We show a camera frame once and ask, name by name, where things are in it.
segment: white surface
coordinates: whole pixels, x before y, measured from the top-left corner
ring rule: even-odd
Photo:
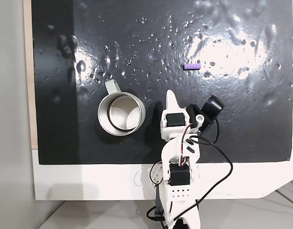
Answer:
[[[152,201],[66,201],[40,229],[160,229],[146,218]],[[293,205],[277,193],[262,199],[205,200],[202,229],[293,229]]]
[[[151,165],[77,165],[41,166],[33,150],[37,199],[112,200],[154,199],[149,184]],[[229,171],[229,164],[199,166],[201,197]],[[111,174],[114,181],[109,182]],[[293,149],[290,161],[234,164],[232,175],[217,186],[208,198],[261,198],[293,180]]]
[[[22,1],[0,1],[0,229],[36,229],[61,201],[36,201]]]

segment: mug rim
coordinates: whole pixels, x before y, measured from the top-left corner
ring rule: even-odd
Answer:
[[[130,131],[123,131],[124,134],[121,134],[121,135],[119,135],[119,134],[115,134],[115,133],[112,133],[112,132],[108,131],[108,130],[103,126],[103,124],[102,124],[102,122],[101,122],[101,118],[100,118],[100,107],[101,107],[102,103],[103,103],[108,97],[110,97],[110,96],[112,96],[112,95],[114,95],[114,94],[120,94],[120,96],[122,96],[122,95],[128,95],[129,97],[131,97],[132,99],[134,99],[135,102],[137,103],[138,107],[139,107],[139,112],[140,112],[138,125],[137,125],[134,129],[132,129],[132,130],[130,130]],[[114,135],[114,136],[126,136],[126,135],[130,135],[131,133],[135,132],[135,131],[141,126],[141,121],[142,121],[142,107],[141,107],[141,104],[139,103],[138,100],[139,100],[139,98],[137,98],[136,96],[134,96],[133,94],[128,93],[128,92],[114,92],[114,93],[111,93],[111,94],[108,94],[107,96],[105,96],[105,97],[102,99],[102,101],[100,102],[99,107],[98,107],[98,120],[99,120],[99,123],[100,123],[101,127],[102,127],[106,132],[108,132],[109,134]]]

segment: small purple object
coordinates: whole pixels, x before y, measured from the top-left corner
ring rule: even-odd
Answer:
[[[199,70],[202,68],[201,63],[186,63],[184,64],[184,70]]]

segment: white mug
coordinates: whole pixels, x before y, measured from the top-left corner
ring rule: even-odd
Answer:
[[[108,92],[100,103],[98,118],[102,128],[115,136],[135,132],[144,122],[146,109],[136,96],[121,92],[116,80],[105,82]]]

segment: white robotic arm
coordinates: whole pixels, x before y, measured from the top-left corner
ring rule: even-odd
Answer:
[[[196,203],[194,183],[199,178],[196,166],[199,146],[186,141],[192,135],[190,132],[195,133],[203,124],[204,117],[198,115],[196,120],[198,127],[187,128],[190,126],[189,115],[184,108],[179,107],[174,93],[168,90],[167,109],[162,113],[160,126],[161,137],[168,143],[161,154],[163,180],[159,185],[159,196],[169,229],[175,226],[174,218],[178,214]],[[185,161],[183,166],[178,164],[180,157]],[[189,229],[200,229],[198,208],[188,211],[181,219]]]

